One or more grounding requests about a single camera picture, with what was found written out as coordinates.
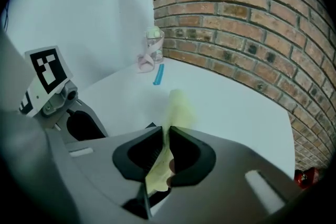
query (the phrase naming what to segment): table top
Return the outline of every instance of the table top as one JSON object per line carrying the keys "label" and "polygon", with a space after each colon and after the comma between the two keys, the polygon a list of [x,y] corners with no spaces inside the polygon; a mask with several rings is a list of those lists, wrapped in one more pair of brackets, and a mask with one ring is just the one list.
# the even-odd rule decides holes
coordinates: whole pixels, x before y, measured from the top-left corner
{"label": "table top", "polygon": [[137,73],[132,65],[79,93],[109,136],[162,125],[169,92],[182,89],[194,107],[193,129],[250,147],[294,178],[295,150],[285,109],[231,79],[211,71],[164,59],[161,84],[153,85],[159,65]]}

